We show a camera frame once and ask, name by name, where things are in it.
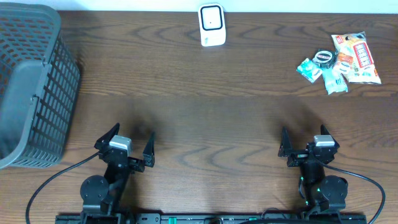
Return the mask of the orange snack packet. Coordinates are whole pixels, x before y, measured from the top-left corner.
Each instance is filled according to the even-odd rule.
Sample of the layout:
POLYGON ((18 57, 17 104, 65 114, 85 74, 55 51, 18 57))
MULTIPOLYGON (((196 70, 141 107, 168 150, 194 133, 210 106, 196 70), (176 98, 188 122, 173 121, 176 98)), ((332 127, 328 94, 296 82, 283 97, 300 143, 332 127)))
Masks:
POLYGON ((347 75, 352 70, 353 62, 354 58, 352 56, 339 52, 333 70, 340 74, 347 75))

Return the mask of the teal white snack packet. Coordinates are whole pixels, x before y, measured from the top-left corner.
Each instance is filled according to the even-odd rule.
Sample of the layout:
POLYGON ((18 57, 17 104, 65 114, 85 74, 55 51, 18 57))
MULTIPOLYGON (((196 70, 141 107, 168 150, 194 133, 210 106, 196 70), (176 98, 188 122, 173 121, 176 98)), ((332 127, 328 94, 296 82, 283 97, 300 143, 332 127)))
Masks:
POLYGON ((330 95, 332 93, 339 93, 339 92, 347 92, 348 87, 345 83, 345 80, 342 74, 338 73, 337 71, 333 70, 332 68, 328 68, 323 71, 322 73, 326 92, 330 95))

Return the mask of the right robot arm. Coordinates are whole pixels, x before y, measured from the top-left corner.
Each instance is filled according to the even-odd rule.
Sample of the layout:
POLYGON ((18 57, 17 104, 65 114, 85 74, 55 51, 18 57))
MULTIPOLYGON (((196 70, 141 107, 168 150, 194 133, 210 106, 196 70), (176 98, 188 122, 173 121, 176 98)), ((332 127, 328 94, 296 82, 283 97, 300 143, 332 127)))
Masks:
POLYGON ((299 167, 301 178, 298 191, 307 208, 301 213, 305 220, 321 215, 339 215, 346 207, 348 182, 342 177, 325 175, 325 165, 334 160, 340 145, 324 125, 320 134, 307 143, 305 149, 294 149, 287 128, 282 128, 279 157, 287 158, 287 166, 299 167))

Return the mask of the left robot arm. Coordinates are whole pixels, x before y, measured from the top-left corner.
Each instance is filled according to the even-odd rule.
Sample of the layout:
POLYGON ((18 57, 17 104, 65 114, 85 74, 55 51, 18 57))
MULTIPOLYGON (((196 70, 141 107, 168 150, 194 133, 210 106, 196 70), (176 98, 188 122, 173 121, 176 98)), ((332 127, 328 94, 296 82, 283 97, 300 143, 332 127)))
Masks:
POLYGON ((134 215, 120 207, 121 197, 130 176, 144 172, 155 164, 152 133, 142 152, 143 158, 131 157, 132 140, 118 134, 120 124, 116 123, 94 145, 98 157, 107 164, 104 175, 88 177, 80 187, 83 199, 82 223, 135 223, 134 215))

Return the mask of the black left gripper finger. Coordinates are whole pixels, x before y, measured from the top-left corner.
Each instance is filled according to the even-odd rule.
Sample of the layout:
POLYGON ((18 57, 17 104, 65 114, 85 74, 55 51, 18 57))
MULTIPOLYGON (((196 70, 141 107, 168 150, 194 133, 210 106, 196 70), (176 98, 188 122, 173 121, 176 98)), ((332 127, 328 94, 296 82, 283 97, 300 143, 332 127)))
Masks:
POLYGON ((105 148, 108 146, 112 138, 118 134, 119 129, 120 124, 116 123, 107 133, 105 133, 95 142, 95 148, 105 148))
POLYGON ((142 153, 145 159, 153 159, 155 157, 154 144, 155 133, 152 133, 142 153))

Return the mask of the white yellow chip bag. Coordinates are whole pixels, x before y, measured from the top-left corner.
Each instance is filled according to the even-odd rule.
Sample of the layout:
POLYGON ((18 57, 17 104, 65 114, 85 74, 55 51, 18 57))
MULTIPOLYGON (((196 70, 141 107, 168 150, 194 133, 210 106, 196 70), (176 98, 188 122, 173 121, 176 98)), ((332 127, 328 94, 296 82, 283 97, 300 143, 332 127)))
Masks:
POLYGON ((350 73, 342 74, 349 83, 381 84, 371 51, 367 45, 365 32, 332 35, 331 38, 337 50, 337 55, 339 52, 343 52, 354 58, 350 73))

